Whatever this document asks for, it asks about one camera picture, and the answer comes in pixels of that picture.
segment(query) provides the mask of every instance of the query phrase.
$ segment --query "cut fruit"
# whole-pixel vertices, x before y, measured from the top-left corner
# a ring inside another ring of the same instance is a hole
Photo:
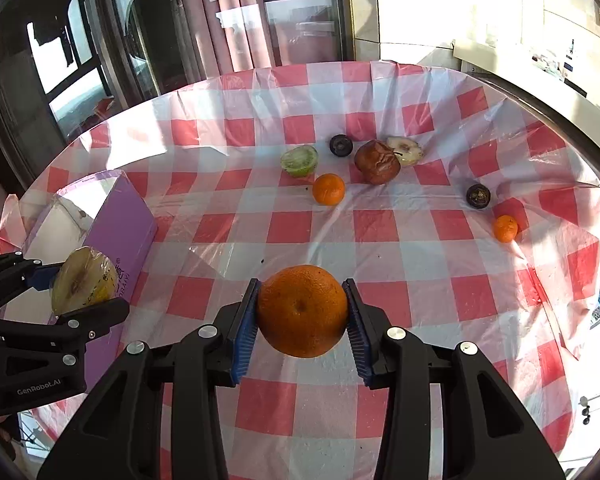
[[[69,254],[51,289],[51,309],[56,316],[107,301],[116,296],[118,274],[104,254],[81,247]]]
[[[282,169],[295,178],[313,173],[317,164],[318,152],[313,146],[298,146],[280,157]]]
[[[422,158],[422,149],[415,140],[405,137],[387,137],[385,142],[402,166],[411,166]]]

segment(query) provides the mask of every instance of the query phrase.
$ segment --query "brown apple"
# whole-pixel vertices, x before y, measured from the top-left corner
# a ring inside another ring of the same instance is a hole
[[[394,150],[379,140],[360,146],[354,161],[364,179],[374,186],[385,184],[400,173],[400,161]]]

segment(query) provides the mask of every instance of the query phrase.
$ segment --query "plastic tablecloth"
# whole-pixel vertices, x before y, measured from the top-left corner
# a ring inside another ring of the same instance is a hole
[[[329,152],[335,134],[357,146],[410,136],[424,158],[390,183],[369,186],[352,156]],[[312,178],[281,170],[280,155],[296,144],[316,147],[316,174],[344,179],[337,207],[314,202]],[[501,93],[452,70],[384,61],[199,82],[80,136],[20,201],[8,198],[1,250],[22,245],[60,187],[112,168],[126,171],[159,225],[122,344],[178,341],[238,301],[250,278],[311,263],[338,280],[353,277],[364,301],[427,343],[476,342],[554,451],[562,449],[578,395],[570,370],[599,291],[600,181]],[[485,210],[464,199],[476,182],[492,193]],[[501,214],[520,225],[510,244],[491,234]],[[372,478],[386,391],[362,385],[346,336],[322,357],[303,360],[258,335],[247,376],[218,396],[233,478]],[[37,414],[57,435],[79,402]],[[164,459],[170,417],[167,393]],[[438,420],[438,440],[440,431]],[[162,467],[168,478],[168,460]]]

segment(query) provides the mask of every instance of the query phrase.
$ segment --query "cardboard box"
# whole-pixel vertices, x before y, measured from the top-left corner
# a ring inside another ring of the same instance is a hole
[[[101,171],[56,193],[30,232],[23,253],[27,259],[39,259],[46,265],[64,262],[81,246],[92,247],[115,264],[117,295],[129,301],[156,229],[154,217],[124,171]],[[6,305],[4,317],[55,322],[50,292],[29,289]],[[122,329],[122,324],[116,325],[109,335],[87,343],[87,391],[115,359]]]

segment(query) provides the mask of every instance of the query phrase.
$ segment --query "tangerine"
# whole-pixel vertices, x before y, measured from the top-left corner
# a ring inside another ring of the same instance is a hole
[[[336,174],[325,173],[315,179],[312,193],[318,204],[338,205],[344,198],[344,181]]]
[[[503,244],[512,242],[518,234],[518,222],[513,216],[502,215],[496,218],[493,223],[493,235],[496,240]]]
[[[342,337],[348,315],[340,283],[312,265],[280,270],[258,293],[258,328],[273,348],[293,357],[328,352]]]

